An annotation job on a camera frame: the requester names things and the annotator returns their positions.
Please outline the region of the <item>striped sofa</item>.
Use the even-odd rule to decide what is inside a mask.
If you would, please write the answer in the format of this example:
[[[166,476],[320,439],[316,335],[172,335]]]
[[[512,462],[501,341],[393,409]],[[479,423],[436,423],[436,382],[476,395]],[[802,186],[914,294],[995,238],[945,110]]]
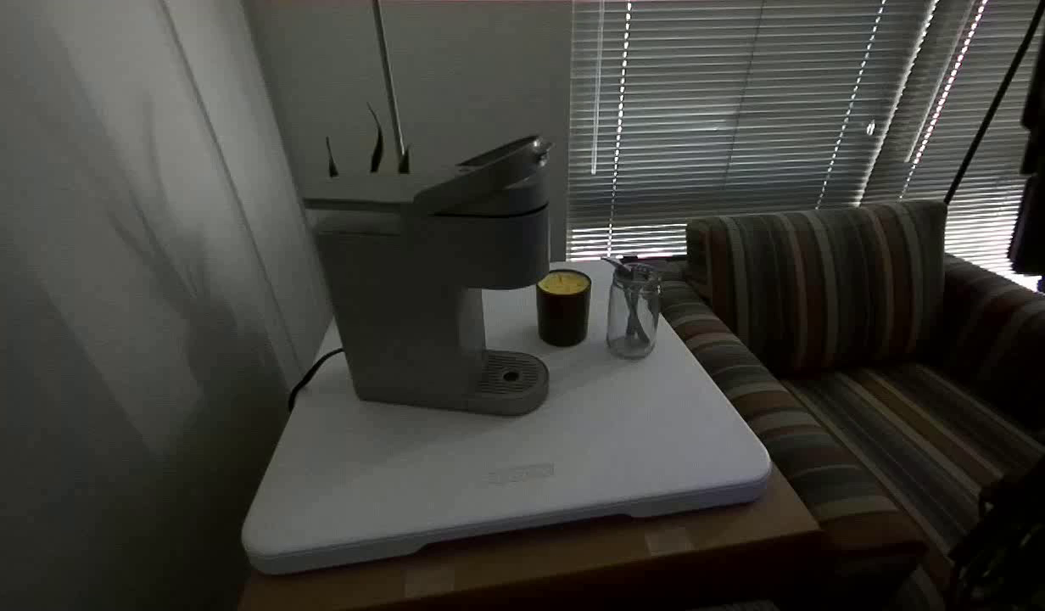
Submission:
[[[661,313],[821,525],[802,608],[945,611],[950,550],[1045,454],[1045,294],[937,200],[709,215]]]

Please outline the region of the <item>wooden side table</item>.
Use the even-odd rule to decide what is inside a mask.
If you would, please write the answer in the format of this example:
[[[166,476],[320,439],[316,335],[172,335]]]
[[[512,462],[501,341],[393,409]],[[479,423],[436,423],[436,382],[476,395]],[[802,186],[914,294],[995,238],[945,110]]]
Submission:
[[[771,599],[821,566],[821,525],[779,472],[735,508],[597,519],[404,561],[245,582],[237,611],[694,608]]]

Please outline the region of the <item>dark plant leaves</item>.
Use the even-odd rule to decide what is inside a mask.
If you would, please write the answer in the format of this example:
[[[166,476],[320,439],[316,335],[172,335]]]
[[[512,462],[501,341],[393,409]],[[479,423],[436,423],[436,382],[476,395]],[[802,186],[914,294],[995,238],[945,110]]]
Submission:
[[[391,117],[391,121],[384,126],[373,105],[365,105],[365,113],[373,120],[373,148],[365,156],[365,170],[380,174],[384,158],[391,156],[397,174],[410,174],[410,146],[401,132],[397,117]],[[327,175],[339,175],[332,138],[327,136],[321,146],[327,146]]]

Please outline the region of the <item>dark candle jar yellow wax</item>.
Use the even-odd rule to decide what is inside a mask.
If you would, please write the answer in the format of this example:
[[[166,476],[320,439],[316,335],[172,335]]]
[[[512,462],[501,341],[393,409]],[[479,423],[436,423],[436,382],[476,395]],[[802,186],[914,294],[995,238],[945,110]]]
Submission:
[[[587,335],[591,278],[574,267],[552,267],[536,282],[539,335],[551,346],[578,346]]]

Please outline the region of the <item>window blinds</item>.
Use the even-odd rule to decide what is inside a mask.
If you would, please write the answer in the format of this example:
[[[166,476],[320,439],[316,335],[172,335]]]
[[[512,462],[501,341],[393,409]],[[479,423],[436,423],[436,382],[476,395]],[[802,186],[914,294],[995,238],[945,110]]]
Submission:
[[[942,200],[1006,272],[1043,0],[574,0],[565,252],[702,215]]]

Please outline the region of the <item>grey coffee maker body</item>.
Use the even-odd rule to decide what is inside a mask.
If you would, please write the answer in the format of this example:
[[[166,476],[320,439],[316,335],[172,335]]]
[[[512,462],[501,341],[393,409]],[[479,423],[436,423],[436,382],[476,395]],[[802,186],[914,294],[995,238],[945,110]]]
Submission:
[[[551,366],[484,346],[484,289],[546,274],[551,196],[536,179],[493,192],[307,196],[354,390],[362,401],[519,419]]]

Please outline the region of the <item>white plastic board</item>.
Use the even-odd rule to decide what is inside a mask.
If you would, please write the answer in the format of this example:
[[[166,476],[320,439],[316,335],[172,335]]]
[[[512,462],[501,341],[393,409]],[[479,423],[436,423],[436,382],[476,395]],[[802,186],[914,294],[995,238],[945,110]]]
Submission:
[[[327,341],[247,505],[247,562],[305,573],[512,531],[760,498],[763,440],[674,332],[661,330],[640,360],[612,352],[612,267],[595,260],[587,274],[591,330],[578,346],[536,335],[529,289],[484,299],[490,342],[551,366],[551,398],[522,419],[362,401]]]

